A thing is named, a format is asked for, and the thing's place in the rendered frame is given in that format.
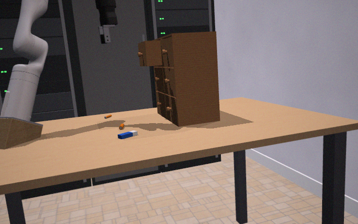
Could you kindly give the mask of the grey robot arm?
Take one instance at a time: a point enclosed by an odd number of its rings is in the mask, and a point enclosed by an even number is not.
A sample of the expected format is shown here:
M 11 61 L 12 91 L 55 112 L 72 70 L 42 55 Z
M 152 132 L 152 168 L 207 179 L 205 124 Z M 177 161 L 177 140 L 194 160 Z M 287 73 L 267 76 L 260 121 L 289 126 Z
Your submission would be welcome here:
M 40 75 L 48 52 L 45 40 L 31 34 L 34 21 L 45 14 L 48 0 L 22 0 L 13 50 L 29 59 L 29 64 L 14 65 L 0 116 L 30 121 Z

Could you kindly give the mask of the brown wooden chest of drawers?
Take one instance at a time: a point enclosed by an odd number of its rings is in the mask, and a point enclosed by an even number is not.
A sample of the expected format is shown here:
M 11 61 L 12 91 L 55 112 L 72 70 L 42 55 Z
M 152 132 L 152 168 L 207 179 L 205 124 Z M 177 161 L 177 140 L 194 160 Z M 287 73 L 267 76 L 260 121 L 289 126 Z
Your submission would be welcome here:
M 216 32 L 171 33 L 178 127 L 220 121 Z

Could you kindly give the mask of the blue and white eraser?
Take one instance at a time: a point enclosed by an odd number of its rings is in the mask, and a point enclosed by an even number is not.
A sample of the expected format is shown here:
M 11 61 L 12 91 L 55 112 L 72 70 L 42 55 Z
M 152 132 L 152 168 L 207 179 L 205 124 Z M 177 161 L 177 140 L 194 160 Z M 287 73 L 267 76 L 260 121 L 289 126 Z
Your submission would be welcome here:
M 118 139 L 125 139 L 125 138 L 128 138 L 128 137 L 132 137 L 132 136 L 135 136 L 137 135 L 138 132 L 133 130 L 133 131 L 129 131 L 129 132 L 125 132 L 125 133 L 122 133 L 122 134 L 118 134 Z

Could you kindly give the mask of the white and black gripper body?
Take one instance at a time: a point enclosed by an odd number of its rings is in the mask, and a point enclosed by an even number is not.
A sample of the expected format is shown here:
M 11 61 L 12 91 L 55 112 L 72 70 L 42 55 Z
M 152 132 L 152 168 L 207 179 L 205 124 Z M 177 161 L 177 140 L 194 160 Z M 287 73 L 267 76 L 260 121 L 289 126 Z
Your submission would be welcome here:
M 117 16 L 115 13 L 115 0 L 95 0 L 96 8 L 100 13 L 100 25 L 117 25 Z

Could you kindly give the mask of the brown wooden drawer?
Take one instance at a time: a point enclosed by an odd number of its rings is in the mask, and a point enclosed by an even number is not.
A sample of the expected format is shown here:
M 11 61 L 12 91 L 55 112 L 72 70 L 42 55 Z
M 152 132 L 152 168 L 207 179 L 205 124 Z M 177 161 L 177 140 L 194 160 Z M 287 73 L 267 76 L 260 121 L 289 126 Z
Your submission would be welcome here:
M 166 99 L 167 118 L 173 121 L 174 123 L 178 124 L 176 97 L 166 94 L 165 99 Z
M 175 79 L 174 79 L 174 67 L 165 67 L 163 68 L 164 74 L 164 87 L 165 92 L 176 95 L 175 92 Z
M 158 113 L 166 117 L 165 93 L 156 91 Z
M 160 40 L 138 43 L 140 66 L 162 65 Z
M 161 40 L 162 62 L 163 65 L 173 65 L 172 38 L 168 37 Z
M 154 67 L 156 89 L 164 92 L 163 68 Z

